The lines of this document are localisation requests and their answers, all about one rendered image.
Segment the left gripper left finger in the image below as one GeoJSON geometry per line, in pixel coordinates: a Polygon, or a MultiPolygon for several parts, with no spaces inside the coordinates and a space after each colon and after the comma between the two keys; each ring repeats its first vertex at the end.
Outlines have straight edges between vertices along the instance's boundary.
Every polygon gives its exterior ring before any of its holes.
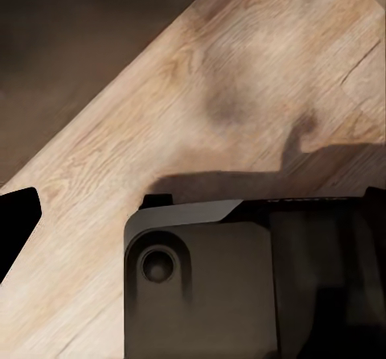
{"type": "Polygon", "coordinates": [[[41,216],[41,204],[35,187],[0,196],[0,283],[41,216]]]}

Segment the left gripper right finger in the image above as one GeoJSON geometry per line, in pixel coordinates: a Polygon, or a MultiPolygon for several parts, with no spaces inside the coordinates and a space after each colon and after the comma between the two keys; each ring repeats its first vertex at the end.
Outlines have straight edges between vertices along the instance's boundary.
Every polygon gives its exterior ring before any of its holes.
{"type": "Polygon", "coordinates": [[[360,206],[360,216],[386,251],[386,190],[367,187],[360,206]]]}

